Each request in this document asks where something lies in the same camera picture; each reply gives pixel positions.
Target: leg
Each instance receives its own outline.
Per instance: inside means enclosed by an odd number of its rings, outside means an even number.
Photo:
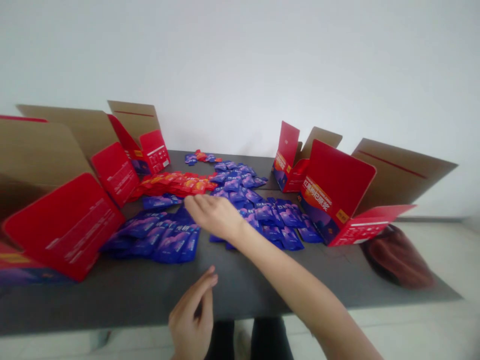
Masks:
[[[259,359],[294,360],[284,320],[280,316],[255,319],[251,333],[251,360]]]
[[[217,321],[213,324],[210,347],[205,360],[234,360],[234,328],[233,320]]]

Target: cardboard box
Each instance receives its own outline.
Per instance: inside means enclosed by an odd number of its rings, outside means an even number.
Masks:
[[[125,218],[72,132],[2,119],[0,147],[0,285],[83,280]]]
[[[314,140],[319,140],[336,148],[342,136],[319,127],[312,128],[305,145],[299,141],[300,130],[281,122],[278,150],[271,171],[283,193],[297,193],[305,180],[310,158],[316,156],[312,148]]]
[[[328,246],[373,238],[457,167],[365,138],[352,156],[317,140],[312,154],[298,200]]]
[[[170,156],[153,105],[109,100],[111,124],[139,174],[157,174]]]
[[[17,105],[26,117],[67,125],[88,161],[120,142],[139,175],[156,174],[170,164],[153,105],[109,101],[114,115],[101,110]]]

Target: floor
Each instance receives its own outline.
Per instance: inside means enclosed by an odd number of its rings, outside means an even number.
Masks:
[[[402,222],[397,226],[464,300],[355,309],[350,314],[385,359],[480,359],[480,234],[461,224]],[[295,359],[325,358],[296,316],[284,320]],[[253,320],[239,325],[251,329]],[[116,330],[110,342],[94,352],[90,352],[90,337],[89,332],[75,332],[0,338],[0,360],[163,360],[174,353],[165,326]]]

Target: cardboard flap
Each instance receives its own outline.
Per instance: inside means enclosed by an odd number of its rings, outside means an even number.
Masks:
[[[358,214],[378,206],[411,204],[457,167],[452,162],[366,138],[352,156],[377,170]]]
[[[399,215],[414,207],[416,207],[416,205],[377,206],[359,214],[355,217],[355,220],[383,219],[382,221],[391,223],[398,218]]]
[[[68,127],[0,120],[0,221],[82,173],[93,173]]]
[[[125,218],[92,174],[82,174],[9,217],[5,233],[37,260],[76,281]]]
[[[140,136],[160,130],[160,123],[155,106],[133,102],[108,100],[111,112],[115,115],[126,131],[140,144]]]
[[[281,122],[278,152],[291,167],[294,165],[295,155],[299,144],[299,136],[300,130],[285,121]]]
[[[314,126],[311,129],[310,135],[308,135],[308,139],[300,152],[298,160],[310,159],[314,140],[319,140],[322,143],[330,145],[332,148],[337,148],[342,138],[342,135]]]
[[[17,108],[27,117],[67,125],[87,159],[119,140],[107,114],[100,110],[23,104]]]
[[[47,120],[39,119],[35,117],[22,117],[22,116],[9,116],[9,115],[0,115],[0,119],[3,120],[20,120],[20,121],[33,121],[36,123],[46,123]]]
[[[120,143],[115,142],[92,156],[91,163],[100,183],[122,208],[140,179]]]
[[[375,172],[373,166],[314,139],[302,195],[310,205],[322,207],[332,218],[340,214],[345,222],[354,214]]]

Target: white wall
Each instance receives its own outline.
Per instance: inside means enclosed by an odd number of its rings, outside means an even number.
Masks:
[[[409,215],[480,211],[478,1],[1,1],[0,113],[154,104],[167,147],[275,155],[280,121],[459,164]]]

